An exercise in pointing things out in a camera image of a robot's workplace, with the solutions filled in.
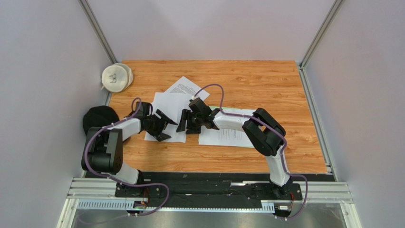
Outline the white paper sheet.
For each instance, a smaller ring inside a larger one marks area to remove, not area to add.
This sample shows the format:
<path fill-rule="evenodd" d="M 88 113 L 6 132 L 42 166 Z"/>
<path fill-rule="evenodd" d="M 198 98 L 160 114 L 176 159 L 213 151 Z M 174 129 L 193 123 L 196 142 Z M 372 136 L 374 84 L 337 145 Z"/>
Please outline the white paper sheet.
<path fill-rule="evenodd" d="M 172 119 L 177 124 L 180 124 L 181 115 L 183 109 L 188 109 L 188 104 L 191 96 L 187 94 L 179 93 L 155 93 L 154 100 L 152 102 L 153 114 L 159 109 L 166 116 Z M 168 124 L 166 129 L 163 130 L 164 134 L 171 136 L 170 139 L 164 140 L 163 142 L 168 143 L 185 143 L 186 134 L 185 132 L 177 133 L 177 125 Z"/>

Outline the signature page paper sheet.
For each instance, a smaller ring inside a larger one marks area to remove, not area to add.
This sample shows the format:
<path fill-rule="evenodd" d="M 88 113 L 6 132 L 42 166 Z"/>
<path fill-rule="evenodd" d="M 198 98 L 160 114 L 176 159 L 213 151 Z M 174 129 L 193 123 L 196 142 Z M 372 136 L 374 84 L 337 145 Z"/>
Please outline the signature page paper sheet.
<path fill-rule="evenodd" d="M 203 127 L 198 143 L 199 145 L 254 148 L 245 132 L 232 129 L 214 130 Z"/>

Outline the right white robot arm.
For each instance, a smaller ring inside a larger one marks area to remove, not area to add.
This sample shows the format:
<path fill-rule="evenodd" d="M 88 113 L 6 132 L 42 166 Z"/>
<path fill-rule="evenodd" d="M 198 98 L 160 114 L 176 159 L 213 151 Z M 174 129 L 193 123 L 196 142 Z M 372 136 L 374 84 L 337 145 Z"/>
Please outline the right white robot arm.
<path fill-rule="evenodd" d="M 182 110 L 176 131 L 200 134 L 202 127 L 245 133 L 256 151 L 266 158 L 270 181 L 280 187 L 291 183 L 282 157 L 287 146 L 286 131 L 265 109 L 230 113 L 222 107 L 212 109 L 200 98 L 191 99 L 188 108 Z"/>

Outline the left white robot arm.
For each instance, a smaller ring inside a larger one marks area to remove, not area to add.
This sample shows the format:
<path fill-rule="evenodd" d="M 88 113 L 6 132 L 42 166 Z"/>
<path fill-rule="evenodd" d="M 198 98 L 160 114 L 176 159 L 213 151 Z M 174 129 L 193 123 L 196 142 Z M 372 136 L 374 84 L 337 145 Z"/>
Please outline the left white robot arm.
<path fill-rule="evenodd" d="M 132 104 L 132 109 L 123 120 L 89 128 L 81 160 L 83 170 L 128 186 L 145 183 L 142 172 L 124 162 L 124 141 L 145 131 L 162 142 L 171 138 L 163 131 L 176 122 L 159 109 L 153 113 L 151 103 L 138 101 Z"/>

